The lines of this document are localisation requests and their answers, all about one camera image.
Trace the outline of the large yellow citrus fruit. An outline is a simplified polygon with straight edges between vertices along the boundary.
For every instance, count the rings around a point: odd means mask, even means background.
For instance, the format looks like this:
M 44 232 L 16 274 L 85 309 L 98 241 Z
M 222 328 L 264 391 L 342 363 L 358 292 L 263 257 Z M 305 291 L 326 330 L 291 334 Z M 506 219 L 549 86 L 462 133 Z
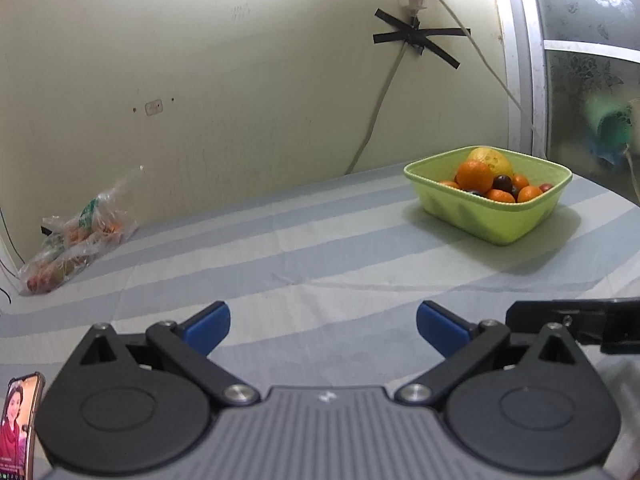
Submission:
M 497 151 L 495 148 L 488 148 L 488 146 L 479 146 L 469 152 L 466 156 L 468 162 L 482 162 L 492 172 L 495 177 L 507 176 L 512 178 L 514 175 L 512 164 L 506 155 Z

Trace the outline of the large orange mandarin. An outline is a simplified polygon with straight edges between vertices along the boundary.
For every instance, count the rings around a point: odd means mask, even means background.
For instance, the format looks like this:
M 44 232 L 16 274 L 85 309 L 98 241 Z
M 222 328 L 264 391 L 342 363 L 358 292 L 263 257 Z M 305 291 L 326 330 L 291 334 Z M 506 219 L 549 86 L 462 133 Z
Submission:
M 462 190 L 485 194 L 492 189 L 494 174 L 484 162 L 466 160 L 458 167 L 456 182 Z

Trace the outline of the smartphone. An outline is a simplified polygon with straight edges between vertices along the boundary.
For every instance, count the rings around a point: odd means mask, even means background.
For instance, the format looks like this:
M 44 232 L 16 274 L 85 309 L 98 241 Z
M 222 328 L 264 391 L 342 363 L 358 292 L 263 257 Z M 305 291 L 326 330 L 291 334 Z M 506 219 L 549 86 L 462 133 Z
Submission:
M 35 418 L 46 380 L 33 372 L 12 378 L 1 411 L 1 480 L 26 480 L 34 472 Z

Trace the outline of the green plastic basin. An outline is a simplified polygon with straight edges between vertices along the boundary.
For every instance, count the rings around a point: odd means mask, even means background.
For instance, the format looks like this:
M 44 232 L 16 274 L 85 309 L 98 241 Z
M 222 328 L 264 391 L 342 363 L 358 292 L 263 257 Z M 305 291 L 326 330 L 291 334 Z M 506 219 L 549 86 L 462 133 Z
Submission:
M 526 203 L 505 204 L 444 185 L 472 151 L 466 146 L 410 162 L 404 175 L 428 214 L 494 245 L 509 245 L 544 222 L 573 179 L 568 168 L 555 162 L 500 148 L 517 174 L 550 190 Z

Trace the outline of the orange tomato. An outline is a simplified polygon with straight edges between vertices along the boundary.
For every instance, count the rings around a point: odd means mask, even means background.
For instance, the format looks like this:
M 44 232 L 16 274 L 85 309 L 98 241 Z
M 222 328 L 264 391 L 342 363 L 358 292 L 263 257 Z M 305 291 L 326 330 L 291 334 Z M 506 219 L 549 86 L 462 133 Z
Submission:
M 520 192 L 518 192 L 518 202 L 527 203 L 541 196 L 542 194 L 544 194 L 544 192 L 542 192 L 541 189 L 538 188 L 538 186 L 527 185 L 524 186 L 524 188 L 521 188 Z

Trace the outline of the plastic bag of fruit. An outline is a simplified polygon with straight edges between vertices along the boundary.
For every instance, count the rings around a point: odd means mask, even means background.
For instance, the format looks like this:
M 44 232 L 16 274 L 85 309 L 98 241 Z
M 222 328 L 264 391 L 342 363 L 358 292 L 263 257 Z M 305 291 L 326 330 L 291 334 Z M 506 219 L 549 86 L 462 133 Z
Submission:
M 18 270 L 26 295 L 52 292 L 134 235 L 140 221 L 130 211 L 129 203 L 143 171 L 142 166 L 131 169 L 71 217 L 42 220 L 44 240 L 38 252 Z

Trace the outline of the dark purple tomato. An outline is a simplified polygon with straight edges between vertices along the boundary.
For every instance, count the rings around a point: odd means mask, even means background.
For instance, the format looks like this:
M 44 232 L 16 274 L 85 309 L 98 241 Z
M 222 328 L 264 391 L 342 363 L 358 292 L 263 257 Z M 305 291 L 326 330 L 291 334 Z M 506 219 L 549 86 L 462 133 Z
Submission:
M 492 182 L 492 187 L 495 190 L 511 194 L 513 188 L 512 179 L 507 174 L 499 174 Z

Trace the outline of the black tape cross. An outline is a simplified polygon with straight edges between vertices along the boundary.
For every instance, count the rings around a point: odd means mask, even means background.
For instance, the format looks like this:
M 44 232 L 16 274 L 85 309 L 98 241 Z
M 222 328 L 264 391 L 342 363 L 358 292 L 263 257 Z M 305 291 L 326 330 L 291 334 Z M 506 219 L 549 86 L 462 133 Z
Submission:
M 418 55 L 422 55 L 424 51 L 430 51 L 454 70 L 459 68 L 460 62 L 442 47 L 439 47 L 438 44 L 435 44 L 432 37 L 466 37 L 471 33 L 471 29 L 454 27 L 422 28 L 420 20 L 416 16 L 410 18 L 408 22 L 404 22 L 382 9 L 376 10 L 374 16 L 393 29 L 392 32 L 374 34 L 372 36 L 374 44 L 401 42 L 412 47 Z

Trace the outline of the window frame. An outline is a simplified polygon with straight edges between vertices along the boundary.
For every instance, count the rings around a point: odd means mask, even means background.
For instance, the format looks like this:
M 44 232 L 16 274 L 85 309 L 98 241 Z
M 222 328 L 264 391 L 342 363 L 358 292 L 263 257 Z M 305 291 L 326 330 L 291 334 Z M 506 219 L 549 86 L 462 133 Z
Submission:
M 549 104 L 544 32 L 537 0 L 496 0 L 508 99 L 506 147 L 545 158 Z

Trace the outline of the wall socket plate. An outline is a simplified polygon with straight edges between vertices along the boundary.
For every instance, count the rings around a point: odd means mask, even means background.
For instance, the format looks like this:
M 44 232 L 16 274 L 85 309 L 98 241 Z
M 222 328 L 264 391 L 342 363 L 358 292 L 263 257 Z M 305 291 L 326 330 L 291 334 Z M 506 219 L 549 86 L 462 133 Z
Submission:
M 147 102 L 144 106 L 145 114 L 148 116 L 154 116 L 160 114 L 163 111 L 163 101 L 161 99 L 156 99 L 150 102 Z

